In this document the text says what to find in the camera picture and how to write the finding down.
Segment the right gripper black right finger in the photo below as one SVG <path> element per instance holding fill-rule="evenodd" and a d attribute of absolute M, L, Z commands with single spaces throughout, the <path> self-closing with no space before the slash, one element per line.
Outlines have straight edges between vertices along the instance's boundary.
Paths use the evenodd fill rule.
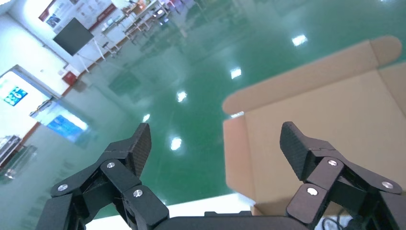
<path fill-rule="evenodd" d="M 403 230 L 406 197 L 402 187 L 347 160 L 329 142 L 304 135 L 284 122 L 280 148 L 303 183 L 286 208 L 287 216 L 313 229 L 328 205 L 342 206 L 361 230 Z"/>

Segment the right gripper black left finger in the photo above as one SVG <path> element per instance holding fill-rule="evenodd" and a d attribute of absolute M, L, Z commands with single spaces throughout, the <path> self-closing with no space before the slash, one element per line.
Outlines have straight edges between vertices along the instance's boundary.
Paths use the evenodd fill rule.
<path fill-rule="evenodd" d="M 141 123 L 131 137 L 110 143 L 95 163 L 56 183 L 36 228 L 83 230 L 113 204 L 131 229 L 155 229 L 169 210 L 140 180 L 150 151 L 150 127 Z"/>

